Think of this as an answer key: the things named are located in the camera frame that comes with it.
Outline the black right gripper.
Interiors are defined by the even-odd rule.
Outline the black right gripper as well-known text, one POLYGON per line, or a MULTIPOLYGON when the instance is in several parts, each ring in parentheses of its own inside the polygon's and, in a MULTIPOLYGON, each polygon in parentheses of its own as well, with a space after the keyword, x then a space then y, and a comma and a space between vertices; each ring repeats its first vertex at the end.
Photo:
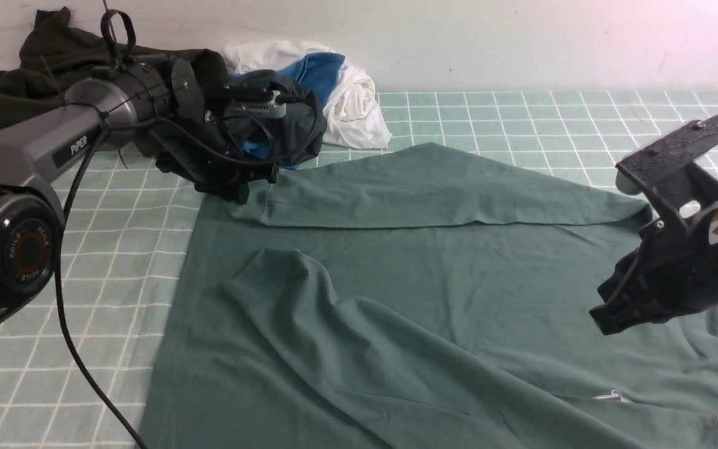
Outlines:
POLYGON ((598 286, 603 304, 590 315, 606 336, 718 305, 718 203, 681 227, 648 224, 640 237, 598 286))

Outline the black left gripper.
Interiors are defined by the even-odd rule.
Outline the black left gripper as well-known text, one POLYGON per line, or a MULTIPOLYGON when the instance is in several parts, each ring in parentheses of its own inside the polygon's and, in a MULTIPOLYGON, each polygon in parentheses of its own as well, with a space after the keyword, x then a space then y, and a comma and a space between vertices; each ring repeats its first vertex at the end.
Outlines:
POLYGON ((214 113, 223 113, 229 74, 217 54, 199 54, 193 60, 163 53, 138 57, 156 69, 168 86, 169 114, 151 129, 163 149, 156 167, 190 181, 196 191, 244 205, 252 181, 274 184, 279 166, 243 153, 214 113))

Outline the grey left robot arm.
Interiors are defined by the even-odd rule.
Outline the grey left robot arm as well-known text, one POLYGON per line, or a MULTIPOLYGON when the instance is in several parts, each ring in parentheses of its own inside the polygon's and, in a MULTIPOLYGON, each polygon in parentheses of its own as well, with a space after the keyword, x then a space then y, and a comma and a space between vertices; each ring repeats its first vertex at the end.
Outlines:
POLYGON ((230 100, 232 88, 202 88, 187 60, 119 57, 71 86, 63 106, 0 130, 0 324, 59 273, 69 212, 52 182, 100 146, 149 136, 158 170, 239 204, 250 182, 276 181, 276 162, 228 142, 210 99, 230 100))

